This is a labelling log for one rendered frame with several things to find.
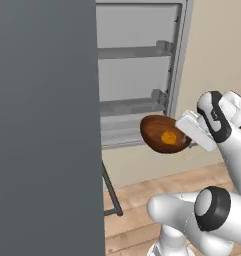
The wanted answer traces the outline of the grey open fridge door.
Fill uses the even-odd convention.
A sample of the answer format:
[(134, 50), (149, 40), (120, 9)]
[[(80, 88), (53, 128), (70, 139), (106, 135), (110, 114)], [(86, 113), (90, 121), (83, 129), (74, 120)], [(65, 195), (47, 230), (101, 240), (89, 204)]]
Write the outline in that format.
[(101, 140), (140, 145), (140, 121), (174, 116), (194, 0), (96, 0)]

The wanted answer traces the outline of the orange fruit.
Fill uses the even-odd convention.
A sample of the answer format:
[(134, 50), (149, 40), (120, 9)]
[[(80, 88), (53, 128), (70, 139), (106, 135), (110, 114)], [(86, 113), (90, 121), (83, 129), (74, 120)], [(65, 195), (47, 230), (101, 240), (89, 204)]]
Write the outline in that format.
[(161, 136), (161, 141), (168, 145), (174, 145), (176, 143), (176, 135), (171, 131), (165, 131)]

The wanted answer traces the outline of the brown wooden bowl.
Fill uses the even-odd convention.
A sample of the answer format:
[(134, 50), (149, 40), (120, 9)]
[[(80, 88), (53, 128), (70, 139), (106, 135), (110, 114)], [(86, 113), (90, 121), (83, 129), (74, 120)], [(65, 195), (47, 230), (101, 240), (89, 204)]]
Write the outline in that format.
[[(176, 120), (163, 115), (149, 115), (140, 122), (140, 133), (144, 142), (154, 151), (162, 154), (173, 154), (187, 148), (191, 139), (175, 126)], [(161, 141), (165, 131), (176, 135), (176, 143), (168, 145)]]

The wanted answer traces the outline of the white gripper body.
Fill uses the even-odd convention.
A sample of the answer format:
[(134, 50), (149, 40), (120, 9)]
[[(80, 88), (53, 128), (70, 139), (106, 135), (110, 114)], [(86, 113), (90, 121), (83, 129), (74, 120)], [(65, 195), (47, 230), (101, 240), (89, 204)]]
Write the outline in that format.
[(175, 126), (204, 150), (211, 152), (216, 148), (209, 128), (200, 114), (187, 110), (176, 121)]

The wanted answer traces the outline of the grey fridge body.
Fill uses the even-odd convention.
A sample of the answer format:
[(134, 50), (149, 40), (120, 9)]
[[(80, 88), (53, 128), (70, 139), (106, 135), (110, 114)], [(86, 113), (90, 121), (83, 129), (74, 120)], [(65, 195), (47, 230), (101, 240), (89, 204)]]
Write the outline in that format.
[(104, 256), (94, 0), (0, 0), (0, 256)]

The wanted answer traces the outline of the dark metal stool frame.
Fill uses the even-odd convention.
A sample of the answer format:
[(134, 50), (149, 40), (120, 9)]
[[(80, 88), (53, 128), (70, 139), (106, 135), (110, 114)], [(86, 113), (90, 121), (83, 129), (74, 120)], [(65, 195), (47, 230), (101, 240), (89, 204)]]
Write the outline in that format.
[(118, 197), (115, 193), (114, 187), (111, 183), (111, 180), (110, 180), (110, 177), (108, 175), (108, 172), (106, 170), (105, 165), (102, 165), (102, 177), (104, 179), (104, 182), (105, 182), (106, 187), (107, 187), (108, 192), (109, 192), (109, 196), (110, 196), (111, 201), (113, 203), (113, 207), (111, 209), (105, 210), (104, 215), (109, 216), (109, 215), (116, 214), (117, 216), (121, 217), (123, 215), (123, 210), (122, 210), (122, 207), (119, 203)]

